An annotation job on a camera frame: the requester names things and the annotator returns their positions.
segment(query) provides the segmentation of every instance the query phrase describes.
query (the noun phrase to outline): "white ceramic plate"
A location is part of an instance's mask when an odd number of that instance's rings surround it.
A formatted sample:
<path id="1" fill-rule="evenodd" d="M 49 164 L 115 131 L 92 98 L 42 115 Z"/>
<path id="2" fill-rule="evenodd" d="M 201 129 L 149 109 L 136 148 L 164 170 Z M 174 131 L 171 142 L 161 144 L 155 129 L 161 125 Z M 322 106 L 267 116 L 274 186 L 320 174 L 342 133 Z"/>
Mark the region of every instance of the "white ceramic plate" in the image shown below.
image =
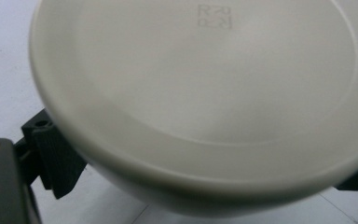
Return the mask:
<path id="1" fill-rule="evenodd" d="M 358 170 L 358 1 L 48 0 L 30 46 L 65 136 L 140 198 L 252 210 Z"/>

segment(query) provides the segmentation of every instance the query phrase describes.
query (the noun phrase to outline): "white floor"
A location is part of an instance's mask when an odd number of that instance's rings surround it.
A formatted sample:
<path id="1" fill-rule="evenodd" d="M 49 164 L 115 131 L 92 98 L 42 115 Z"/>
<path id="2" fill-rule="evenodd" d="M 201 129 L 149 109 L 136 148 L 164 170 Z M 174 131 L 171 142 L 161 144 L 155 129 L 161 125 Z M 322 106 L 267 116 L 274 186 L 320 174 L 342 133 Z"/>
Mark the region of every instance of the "white floor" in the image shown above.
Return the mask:
<path id="1" fill-rule="evenodd" d="M 43 108 L 31 78 L 27 40 L 35 0 L 0 0 L 0 137 L 17 141 L 20 126 Z M 358 192 L 327 189 L 301 202 L 232 219 L 182 217 L 133 199 L 92 167 L 75 190 L 56 201 L 33 184 L 43 223 L 358 223 Z"/>

